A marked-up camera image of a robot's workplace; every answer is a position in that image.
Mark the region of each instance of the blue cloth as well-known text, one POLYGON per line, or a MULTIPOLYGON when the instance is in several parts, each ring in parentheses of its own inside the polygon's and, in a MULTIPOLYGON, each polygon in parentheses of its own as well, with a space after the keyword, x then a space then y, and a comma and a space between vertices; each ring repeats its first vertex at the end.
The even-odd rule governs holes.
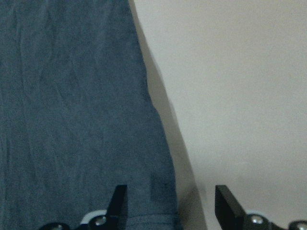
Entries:
POLYGON ((0 0, 0 229, 76 228, 118 184, 126 229, 180 229, 128 1, 0 0))

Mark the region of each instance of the blue towel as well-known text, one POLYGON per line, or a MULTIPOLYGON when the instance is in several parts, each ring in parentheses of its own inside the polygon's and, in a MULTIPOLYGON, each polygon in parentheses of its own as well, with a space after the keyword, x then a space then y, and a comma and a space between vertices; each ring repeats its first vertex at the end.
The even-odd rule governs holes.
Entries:
POLYGON ((118 184, 126 229, 181 229, 128 1, 0 0, 0 230, 76 228, 118 184))

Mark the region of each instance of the white wall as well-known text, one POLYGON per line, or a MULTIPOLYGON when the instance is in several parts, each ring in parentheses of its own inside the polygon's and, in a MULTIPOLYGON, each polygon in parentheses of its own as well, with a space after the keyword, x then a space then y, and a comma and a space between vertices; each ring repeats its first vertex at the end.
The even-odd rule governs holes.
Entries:
MULTIPOLYGON (((208 230, 219 229, 216 184, 282 227, 307 219, 307 1, 134 4, 147 68, 157 69, 187 149, 178 158, 170 145, 177 176, 189 159, 208 230)), ((150 79, 149 87, 163 113, 150 79)))

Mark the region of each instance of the metal screw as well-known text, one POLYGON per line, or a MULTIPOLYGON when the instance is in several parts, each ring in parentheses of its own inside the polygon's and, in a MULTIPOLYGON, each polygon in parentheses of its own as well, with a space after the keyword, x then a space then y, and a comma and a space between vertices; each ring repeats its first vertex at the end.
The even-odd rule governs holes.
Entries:
POLYGON ((58 226, 52 228, 51 230, 63 230, 63 226, 59 224, 58 226))
POLYGON ((95 221, 96 226, 101 226, 101 225, 104 225, 105 223, 106 223, 106 217, 99 217, 95 221))
POLYGON ((251 216, 251 221, 254 223, 254 224, 262 224, 263 223, 263 219, 261 216, 251 216))
POLYGON ((299 230, 307 230, 307 224, 299 223, 299 224, 297 224, 297 228, 299 230))

